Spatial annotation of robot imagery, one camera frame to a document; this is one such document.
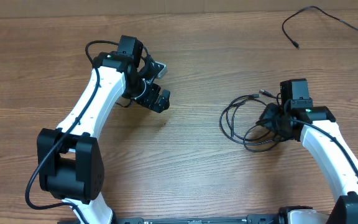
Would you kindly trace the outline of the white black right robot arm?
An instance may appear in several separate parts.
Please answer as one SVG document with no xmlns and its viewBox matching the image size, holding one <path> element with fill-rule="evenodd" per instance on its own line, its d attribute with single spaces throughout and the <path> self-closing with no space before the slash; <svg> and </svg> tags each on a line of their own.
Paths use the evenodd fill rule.
<svg viewBox="0 0 358 224">
<path fill-rule="evenodd" d="M 272 223 L 358 223 L 358 160 L 334 115 L 325 106 L 314 106 L 304 78 L 281 82 L 280 97 L 280 105 L 268 104 L 256 124 L 308 150 L 331 189 L 335 206 L 329 215 L 307 206 L 282 207 Z"/>
</svg>

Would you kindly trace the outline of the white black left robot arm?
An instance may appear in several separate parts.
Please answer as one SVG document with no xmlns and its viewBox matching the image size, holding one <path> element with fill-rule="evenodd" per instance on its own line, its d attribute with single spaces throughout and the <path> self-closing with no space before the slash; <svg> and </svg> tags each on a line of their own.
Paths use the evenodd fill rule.
<svg viewBox="0 0 358 224">
<path fill-rule="evenodd" d="M 43 128 L 37 137 L 38 166 L 25 189 L 25 201 L 34 210 L 68 206 L 76 223 L 116 223 L 101 189 L 104 164 L 98 139 L 120 97 L 156 113 L 170 106 L 170 92 L 155 79 L 167 72 L 147 47 L 123 35 L 112 52 L 89 57 L 91 78 L 70 114 L 55 128 Z"/>
</svg>

